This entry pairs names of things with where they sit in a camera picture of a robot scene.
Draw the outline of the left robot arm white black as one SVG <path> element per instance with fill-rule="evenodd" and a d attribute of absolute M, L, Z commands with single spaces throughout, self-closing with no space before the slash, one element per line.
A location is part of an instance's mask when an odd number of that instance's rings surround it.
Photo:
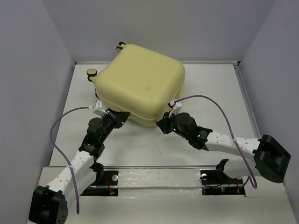
<path fill-rule="evenodd" d="M 104 141 L 114 129 L 121 128 L 129 112 L 107 109 L 101 117 L 88 122 L 86 136 L 72 160 L 46 186 L 37 186 L 31 200 L 29 221 L 35 224 L 63 224 L 68 209 L 79 203 L 79 196 L 91 184 L 103 180 L 104 168 L 97 160 L 104 151 Z"/>

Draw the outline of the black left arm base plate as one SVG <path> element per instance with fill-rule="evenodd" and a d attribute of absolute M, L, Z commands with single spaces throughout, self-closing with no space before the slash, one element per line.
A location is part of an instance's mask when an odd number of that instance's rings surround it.
<path fill-rule="evenodd" d="M 97 176 L 96 181 L 81 196 L 118 196 L 118 176 L 118 170 L 104 170 L 102 178 Z"/>

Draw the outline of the yellow hard-shell suitcase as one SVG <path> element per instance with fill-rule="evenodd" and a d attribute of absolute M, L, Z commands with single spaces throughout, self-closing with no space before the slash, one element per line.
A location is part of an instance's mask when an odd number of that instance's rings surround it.
<path fill-rule="evenodd" d="M 88 69 L 87 79 L 108 108 L 130 112 L 130 119 L 146 126 L 169 111 L 185 82 L 185 67 L 174 58 L 144 47 L 120 42 L 118 55 L 102 71 Z"/>

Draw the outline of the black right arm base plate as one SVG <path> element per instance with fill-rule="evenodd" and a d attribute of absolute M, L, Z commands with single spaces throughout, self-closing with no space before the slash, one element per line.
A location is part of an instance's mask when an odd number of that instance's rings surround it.
<path fill-rule="evenodd" d="M 216 170 L 201 170 L 199 182 L 204 196 L 246 195 L 242 179 L 232 179 Z"/>

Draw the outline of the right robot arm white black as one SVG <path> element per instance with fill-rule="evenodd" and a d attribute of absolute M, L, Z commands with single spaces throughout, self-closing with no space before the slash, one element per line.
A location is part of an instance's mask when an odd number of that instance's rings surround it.
<path fill-rule="evenodd" d="M 236 138 L 209 128 L 198 126 L 188 113 L 170 114 L 156 122 L 163 134 L 175 133 L 195 149 L 237 155 L 241 162 L 222 159 L 216 166 L 215 178 L 226 183 L 231 178 L 259 175 L 264 179 L 282 183 L 291 159 L 287 150 L 270 135 L 261 138 Z"/>

